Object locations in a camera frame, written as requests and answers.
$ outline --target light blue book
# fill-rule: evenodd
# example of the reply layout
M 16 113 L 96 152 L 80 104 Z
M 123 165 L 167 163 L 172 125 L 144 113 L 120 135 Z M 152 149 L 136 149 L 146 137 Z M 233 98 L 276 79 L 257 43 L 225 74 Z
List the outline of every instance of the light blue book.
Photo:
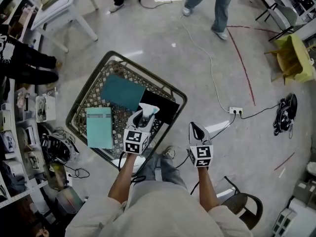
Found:
M 88 147 L 113 149 L 111 108 L 86 108 L 86 112 Z

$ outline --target black chair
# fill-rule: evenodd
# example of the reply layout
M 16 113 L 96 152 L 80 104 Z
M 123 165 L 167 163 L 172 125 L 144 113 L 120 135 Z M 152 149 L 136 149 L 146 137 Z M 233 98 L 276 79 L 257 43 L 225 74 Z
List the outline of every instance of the black chair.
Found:
M 259 222 L 262 212 L 263 212 L 263 205 L 260 199 L 257 197 L 246 194 L 246 193 L 241 193 L 237 186 L 233 184 L 227 176 L 225 176 L 225 179 L 235 188 L 235 194 L 227 199 L 225 202 L 222 203 L 222 205 L 225 205 L 228 207 L 230 211 L 232 211 L 233 214 L 237 215 L 238 213 L 241 212 L 242 209 L 245 209 L 246 211 L 239 217 L 245 224 L 246 226 L 251 230 L 253 229 L 256 224 Z M 257 212 L 256 214 L 253 214 L 249 209 L 247 209 L 245 206 L 247 204 L 248 198 L 251 198 L 255 201 L 257 205 Z

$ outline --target white shirt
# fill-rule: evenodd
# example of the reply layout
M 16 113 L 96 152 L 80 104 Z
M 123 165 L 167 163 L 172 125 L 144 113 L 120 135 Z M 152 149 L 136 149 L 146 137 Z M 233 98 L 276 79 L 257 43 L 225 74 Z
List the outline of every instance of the white shirt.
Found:
M 182 186 L 144 181 L 129 207 L 106 196 L 89 197 L 66 237 L 252 237 L 226 206 L 206 212 Z

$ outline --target white table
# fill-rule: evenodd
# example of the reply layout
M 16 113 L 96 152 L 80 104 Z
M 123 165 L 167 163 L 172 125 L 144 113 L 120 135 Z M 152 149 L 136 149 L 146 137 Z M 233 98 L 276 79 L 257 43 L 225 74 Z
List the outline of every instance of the white table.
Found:
M 94 8 L 97 10 L 98 7 L 94 0 L 91 0 Z M 80 13 L 76 9 L 77 0 L 58 0 L 46 10 L 39 9 L 34 22 L 32 24 L 31 30 L 36 30 L 44 37 L 48 38 L 52 41 L 56 46 L 62 49 L 64 52 L 68 52 L 68 48 L 66 48 L 62 43 L 56 40 L 50 33 L 45 31 L 41 26 L 45 23 L 49 23 L 61 15 L 68 13 L 71 15 L 73 19 L 76 19 L 79 24 L 84 28 L 84 30 L 89 34 L 89 36 L 94 40 L 98 40 L 97 35 L 85 21 L 85 19 L 80 15 Z

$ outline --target white cable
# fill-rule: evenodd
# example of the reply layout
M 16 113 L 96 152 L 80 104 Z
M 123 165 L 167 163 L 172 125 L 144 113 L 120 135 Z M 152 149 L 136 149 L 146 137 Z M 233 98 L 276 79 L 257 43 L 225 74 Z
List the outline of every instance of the white cable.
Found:
M 182 16 L 180 17 L 180 23 L 181 23 L 181 25 L 184 27 L 184 29 L 188 32 L 189 37 L 190 37 L 192 43 L 193 43 L 197 48 L 201 49 L 204 53 L 206 53 L 207 56 L 209 57 L 209 61 L 210 61 L 210 63 L 211 63 L 211 76 L 212 76 L 212 80 L 213 80 L 213 83 L 214 83 L 214 86 L 215 86 L 215 91 L 216 91 L 218 103 L 219 103 L 219 105 L 221 106 L 221 108 L 222 108 L 225 112 L 229 113 L 229 111 L 226 110 L 226 109 L 222 106 L 221 101 L 219 100 L 219 96 L 218 96 L 218 92 L 217 92 L 216 83 L 215 83 L 215 80 L 214 80 L 214 77 L 213 77 L 212 58 L 211 58 L 211 56 L 210 56 L 202 47 L 198 46 L 198 45 L 194 42 L 194 40 L 193 40 L 192 37 L 191 37 L 191 34 L 190 34 L 189 30 L 188 30 L 188 29 L 182 24 L 182 22 L 181 22 Z

